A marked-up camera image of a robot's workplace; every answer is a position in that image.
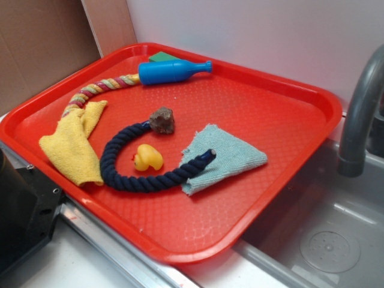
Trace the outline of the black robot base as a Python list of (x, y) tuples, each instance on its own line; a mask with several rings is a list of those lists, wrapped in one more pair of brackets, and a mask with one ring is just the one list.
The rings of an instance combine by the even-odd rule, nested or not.
[(47, 245), (62, 188), (35, 167), (14, 168), (1, 152), (1, 275)]

